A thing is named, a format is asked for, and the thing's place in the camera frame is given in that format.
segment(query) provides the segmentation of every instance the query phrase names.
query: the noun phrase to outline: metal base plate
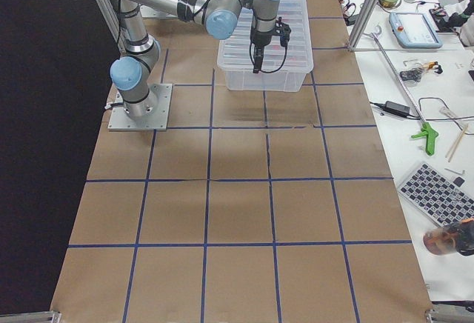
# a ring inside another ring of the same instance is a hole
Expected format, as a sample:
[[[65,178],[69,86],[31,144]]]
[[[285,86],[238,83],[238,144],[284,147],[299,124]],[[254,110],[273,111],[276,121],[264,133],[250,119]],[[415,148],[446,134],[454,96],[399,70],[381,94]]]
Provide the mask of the metal base plate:
[[[170,112],[172,84],[152,84],[150,92],[156,94],[158,104],[155,110],[146,116],[133,119],[128,116],[125,109],[114,107],[109,120],[111,131],[137,131],[137,130],[166,130]],[[120,93],[117,93],[116,103],[123,102]]]
[[[177,16],[173,14],[168,14],[166,12],[161,12],[160,10],[154,10],[148,6],[140,7],[141,16],[143,19],[177,19]]]

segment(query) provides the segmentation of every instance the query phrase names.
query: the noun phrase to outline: wooden stick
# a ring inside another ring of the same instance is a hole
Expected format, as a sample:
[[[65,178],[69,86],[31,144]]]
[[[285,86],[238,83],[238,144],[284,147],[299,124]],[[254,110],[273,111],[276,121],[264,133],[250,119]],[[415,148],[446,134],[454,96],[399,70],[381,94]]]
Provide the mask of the wooden stick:
[[[462,128],[462,131],[459,133],[458,138],[454,141],[453,145],[451,145],[451,148],[448,150],[446,157],[448,157],[448,154],[451,153],[450,158],[447,160],[447,162],[451,162],[451,159],[454,156],[454,153],[456,152],[456,149],[458,149],[459,143],[461,143],[461,139],[466,134],[467,128],[469,127],[468,124],[464,125],[464,128]]]

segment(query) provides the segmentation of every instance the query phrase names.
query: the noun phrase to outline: charger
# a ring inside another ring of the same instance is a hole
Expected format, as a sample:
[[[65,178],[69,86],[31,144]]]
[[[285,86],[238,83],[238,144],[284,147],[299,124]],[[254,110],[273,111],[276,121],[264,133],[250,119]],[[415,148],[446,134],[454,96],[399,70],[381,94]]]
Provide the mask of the charger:
[[[405,106],[403,104],[386,101],[385,104],[383,103],[374,103],[370,102],[374,106],[377,106],[384,112],[393,114],[394,116],[402,117],[402,118],[409,118],[410,115],[410,107]]]
[[[349,27],[350,25],[354,25],[357,21],[358,14],[352,15],[352,16],[344,16],[344,21],[346,22],[346,25]]]

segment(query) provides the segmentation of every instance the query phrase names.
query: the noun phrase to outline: metal rod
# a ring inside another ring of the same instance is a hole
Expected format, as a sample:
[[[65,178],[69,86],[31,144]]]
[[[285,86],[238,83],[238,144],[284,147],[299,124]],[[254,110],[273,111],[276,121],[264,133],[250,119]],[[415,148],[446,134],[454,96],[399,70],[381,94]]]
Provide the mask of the metal rod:
[[[395,66],[393,65],[393,63],[391,62],[390,58],[388,57],[387,55],[387,52],[385,51],[385,49],[382,47],[382,45],[380,44],[380,41],[378,40],[378,37],[375,33],[371,33],[370,34],[374,40],[374,42],[377,44],[379,50],[381,51],[382,55],[385,57],[385,60],[387,60],[387,63],[388,65],[390,66],[390,69],[392,70],[393,74],[395,75],[395,77],[397,78],[398,82],[400,83],[401,87],[403,88],[403,91],[405,91],[405,93],[407,94],[408,98],[410,99],[410,101],[412,102],[412,105],[414,106],[414,108],[416,109],[416,112],[418,113],[418,115],[420,116],[420,119],[423,123],[426,123],[427,120],[423,117],[423,114],[421,113],[421,109],[420,107],[416,104],[416,101],[415,99],[413,98],[411,92],[408,90],[408,87],[406,86],[406,84],[404,83],[404,81],[401,79],[400,77],[400,74],[398,73],[397,69],[395,69]]]

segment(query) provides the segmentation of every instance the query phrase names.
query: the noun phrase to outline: plastic storage container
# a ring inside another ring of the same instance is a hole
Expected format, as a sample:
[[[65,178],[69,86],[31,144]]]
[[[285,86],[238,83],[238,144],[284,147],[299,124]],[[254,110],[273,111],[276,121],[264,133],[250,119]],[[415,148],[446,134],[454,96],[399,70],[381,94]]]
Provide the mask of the plastic storage container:
[[[252,11],[242,9],[232,36],[219,43],[217,65],[225,72],[229,90],[299,91],[304,77],[313,69],[310,23],[306,0],[281,0],[278,15],[291,28],[287,59],[276,73],[253,73],[249,57]],[[262,70],[272,71],[281,65],[284,48],[278,36],[265,47]]]

